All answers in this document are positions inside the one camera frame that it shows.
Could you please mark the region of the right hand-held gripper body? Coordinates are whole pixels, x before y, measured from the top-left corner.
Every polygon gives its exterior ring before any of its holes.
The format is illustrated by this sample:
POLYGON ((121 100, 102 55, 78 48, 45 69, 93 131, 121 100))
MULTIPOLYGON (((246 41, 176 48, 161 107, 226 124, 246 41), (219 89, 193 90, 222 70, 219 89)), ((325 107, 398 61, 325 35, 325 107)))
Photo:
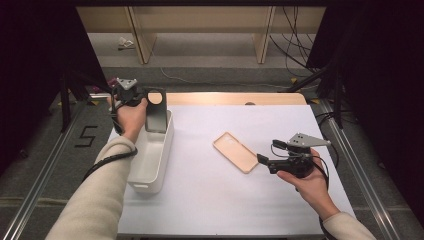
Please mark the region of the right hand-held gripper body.
POLYGON ((303 133, 295 134, 287 144, 289 156, 285 160, 269 160, 268 169, 271 174, 278 171, 289 172, 297 178, 305 178, 313 172, 314 162, 312 147, 329 146, 328 140, 319 139, 303 133))

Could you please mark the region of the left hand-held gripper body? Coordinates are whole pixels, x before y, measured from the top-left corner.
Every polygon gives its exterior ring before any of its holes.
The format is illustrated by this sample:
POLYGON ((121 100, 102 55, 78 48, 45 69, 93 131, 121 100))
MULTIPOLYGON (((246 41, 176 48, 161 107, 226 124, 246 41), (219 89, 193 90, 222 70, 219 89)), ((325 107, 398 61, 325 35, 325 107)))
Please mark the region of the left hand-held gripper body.
POLYGON ((137 106, 142 99, 138 98, 138 86, 136 79, 117 78, 117 84, 114 87, 117 99, 123 104, 131 107, 137 106))

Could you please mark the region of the grey clear phone case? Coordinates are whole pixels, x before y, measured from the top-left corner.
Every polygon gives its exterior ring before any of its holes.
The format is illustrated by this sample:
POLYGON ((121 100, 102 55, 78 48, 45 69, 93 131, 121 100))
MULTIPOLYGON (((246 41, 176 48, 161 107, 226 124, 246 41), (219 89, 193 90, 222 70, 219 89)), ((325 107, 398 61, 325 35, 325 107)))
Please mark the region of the grey clear phone case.
POLYGON ((148 132, 165 133, 168 126, 166 91, 148 88, 147 101, 145 129, 148 132))

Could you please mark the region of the peach phone case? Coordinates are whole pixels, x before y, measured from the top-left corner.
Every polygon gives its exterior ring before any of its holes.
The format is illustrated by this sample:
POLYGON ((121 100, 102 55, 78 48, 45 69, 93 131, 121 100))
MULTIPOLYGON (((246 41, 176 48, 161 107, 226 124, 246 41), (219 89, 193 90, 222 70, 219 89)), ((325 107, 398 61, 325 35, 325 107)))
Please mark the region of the peach phone case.
POLYGON ((229 132, 224 132, 213 146, 244 174, 250 173, 258 164, 256 154, 229 132))

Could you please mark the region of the white plastic storage box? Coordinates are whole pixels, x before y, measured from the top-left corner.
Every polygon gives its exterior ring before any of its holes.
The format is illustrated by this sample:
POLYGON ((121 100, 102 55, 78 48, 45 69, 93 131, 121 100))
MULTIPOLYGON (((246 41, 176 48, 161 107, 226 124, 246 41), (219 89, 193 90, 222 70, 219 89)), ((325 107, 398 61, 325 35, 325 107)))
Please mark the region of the white plastic storage box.
POLYGON ((139 193, 155 194, 162 189, 174 136, 173 114, 167 111, 165 133, 148 132, 142 128, 136 147, 137 155, 131 163, 129 186, 139 193))

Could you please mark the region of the person's left hand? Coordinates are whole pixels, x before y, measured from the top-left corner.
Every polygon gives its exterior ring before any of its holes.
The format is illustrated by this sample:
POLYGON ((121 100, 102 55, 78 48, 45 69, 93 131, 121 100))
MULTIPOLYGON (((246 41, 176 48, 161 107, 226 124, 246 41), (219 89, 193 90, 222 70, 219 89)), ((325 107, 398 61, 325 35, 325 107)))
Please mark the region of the person's left hand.
POLYGON ((133 143, 136 143, 139 133, 146 121, 146 108, 148 101, 142 98, 141 102, 135 106, 123 105, 117 109, 115 122, 122 130, 122 136, 133 143))

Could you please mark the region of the person's right hand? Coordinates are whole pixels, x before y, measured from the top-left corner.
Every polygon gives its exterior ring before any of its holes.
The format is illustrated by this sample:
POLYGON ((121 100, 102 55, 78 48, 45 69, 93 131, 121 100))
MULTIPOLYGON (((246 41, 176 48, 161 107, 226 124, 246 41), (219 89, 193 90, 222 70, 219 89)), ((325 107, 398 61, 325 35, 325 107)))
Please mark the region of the person's right hand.
POLYGON ((320 155, 314 149, 311 150, 313 162, 315 163, 313 172, 305 178, 297 178, 294 175, 278 171, 277 176, 285 182, 292 184, 300 193, 301 197, 315 210, 323 220, 340 213, 334 204, 327 189, 326 175, 321 163, 320 155))

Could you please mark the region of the pink object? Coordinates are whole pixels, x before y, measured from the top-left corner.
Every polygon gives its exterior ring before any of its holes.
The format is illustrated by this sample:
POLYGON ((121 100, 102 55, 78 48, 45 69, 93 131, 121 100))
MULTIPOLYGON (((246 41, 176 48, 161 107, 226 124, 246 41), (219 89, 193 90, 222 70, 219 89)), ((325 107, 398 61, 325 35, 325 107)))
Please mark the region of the pink object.
POLYGON ((100 88, 98 86, 93 86, 92 90, 94 94, 99 94, 99 93, 110 93, 111 90, 115 87, 115 85, 117 84, 117 78, 111 78, 109 80, 107 80, 107 87, 106 88, 100 88))

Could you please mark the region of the black metal stand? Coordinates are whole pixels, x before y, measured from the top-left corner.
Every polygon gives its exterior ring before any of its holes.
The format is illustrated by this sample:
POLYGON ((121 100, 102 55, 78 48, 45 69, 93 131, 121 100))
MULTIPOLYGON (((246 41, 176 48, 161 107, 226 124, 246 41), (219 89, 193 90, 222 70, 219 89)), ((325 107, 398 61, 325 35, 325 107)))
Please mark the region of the black metal stand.
POLYGON ((342 128, 341 100, 343 84, 341 80, 341 74, 339 73, 337 67, 326 66, 321 70, 313 73, 306 79, 300 81, 299 83, 289 87, 286 92, 294 93, 317 79, 320 79, 320 83, 318 84, 316 94, 319 98, 326 98, 330 94, 333 95, 333 110, 335 112, 335 120, 338 127, 342 128))
POLYGON ((60 98, 62 110, 62 132, 65 132, 71 124, 71 109, 69 93, 78 101, 88 101, 90 93, 87 87, 97 87, 101 92, 110 93, 111 87, 104 77, 96 79, 88 74, 77 70, 66 70, 60 80, 60 98))

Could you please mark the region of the white crumpled paper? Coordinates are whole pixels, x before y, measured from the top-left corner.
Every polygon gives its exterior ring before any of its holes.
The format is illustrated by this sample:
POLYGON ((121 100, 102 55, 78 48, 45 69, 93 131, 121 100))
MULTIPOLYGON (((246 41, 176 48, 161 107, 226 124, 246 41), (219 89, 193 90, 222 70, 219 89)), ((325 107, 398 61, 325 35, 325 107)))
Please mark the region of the white crumpled paper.
POLYGON ((119 50, 126 50, 126 49, 134 49, 135 45, 131 40, 128 40, 124 37, 120 37, 118 39, 118 49, 119 50))

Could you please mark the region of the white table sheet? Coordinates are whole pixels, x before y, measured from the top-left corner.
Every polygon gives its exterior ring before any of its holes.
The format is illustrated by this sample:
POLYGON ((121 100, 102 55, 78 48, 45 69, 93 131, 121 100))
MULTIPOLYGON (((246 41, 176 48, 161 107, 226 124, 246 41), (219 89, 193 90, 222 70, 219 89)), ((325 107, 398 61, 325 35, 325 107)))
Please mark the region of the white table sheet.
POLYGON ((128 188, 122 236, 319 236, 317 214, 295 188, 256 166, 245 174, 213 146, 229 132, 255 153, 270 156, 273 140, 321 132, 307 105, 171 108, 174 136, 164 183, 157 194, 128 188))

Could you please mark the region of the beige wooden desk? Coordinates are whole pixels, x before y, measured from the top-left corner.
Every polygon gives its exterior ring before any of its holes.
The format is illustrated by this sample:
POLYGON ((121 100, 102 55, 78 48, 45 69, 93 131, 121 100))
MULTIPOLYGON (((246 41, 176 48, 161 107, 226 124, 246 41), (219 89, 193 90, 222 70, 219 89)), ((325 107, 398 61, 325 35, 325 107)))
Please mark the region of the beige wooden desk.
POLYGON ((88 33, 130 33, 139 62, 152 56, 159 33, 247 33, 252 36, 257 62, 266 59, 273 33, 318 32, 323 7, 79 7, 88 33))

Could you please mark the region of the black curtain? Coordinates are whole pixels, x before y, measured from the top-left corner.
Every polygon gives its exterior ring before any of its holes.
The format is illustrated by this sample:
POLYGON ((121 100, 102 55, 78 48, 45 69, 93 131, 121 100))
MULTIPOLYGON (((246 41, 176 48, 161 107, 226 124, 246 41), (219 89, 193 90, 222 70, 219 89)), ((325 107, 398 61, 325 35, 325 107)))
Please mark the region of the black curtain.
POLYGON ((312 65, 338 61, 351 106, 424 227, 424 0, 319 0, 312 65))
POLYGON ((0 0, 0 175, 57 94, 109 90, 77 9, 62 0, 0 0))

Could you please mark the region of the metal floor rail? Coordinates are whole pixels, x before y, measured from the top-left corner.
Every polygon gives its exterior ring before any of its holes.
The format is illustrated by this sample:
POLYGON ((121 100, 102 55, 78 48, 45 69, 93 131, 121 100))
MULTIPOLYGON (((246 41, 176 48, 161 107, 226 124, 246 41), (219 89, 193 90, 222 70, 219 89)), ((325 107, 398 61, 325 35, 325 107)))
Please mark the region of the metal floor rail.
POLYGON ((36 208, 40 196, 54 171, 56 164, 61 157, 67 142, 73 132, 75 123, 86 106, 85 102, 77 102, 71 111, 69 122, 65 122, 58 135, 54 138, 54 146, 50 149, 49 155, 42 161, 43 165, 36 174, 36 178, 31 181, 28 192, 22 197, 0 197, 0 207, 16 207, 17 211, 10 220, 5 233, 0 240, 19 240, 31 214, 36 208))
POLYGON ((344 130, 340 126, 340 120, 332 118, 329 123, 336 141, 339 144, 343 155, 346 158, 349 167, 361 189, 361 192, 372 212, 376 223, 385 240, 400 240, 400 235, 393 223, 393 220, 386 210, 383 202, 380 200, 374 186, 362 167, 351 143, 349 142, 344 130))

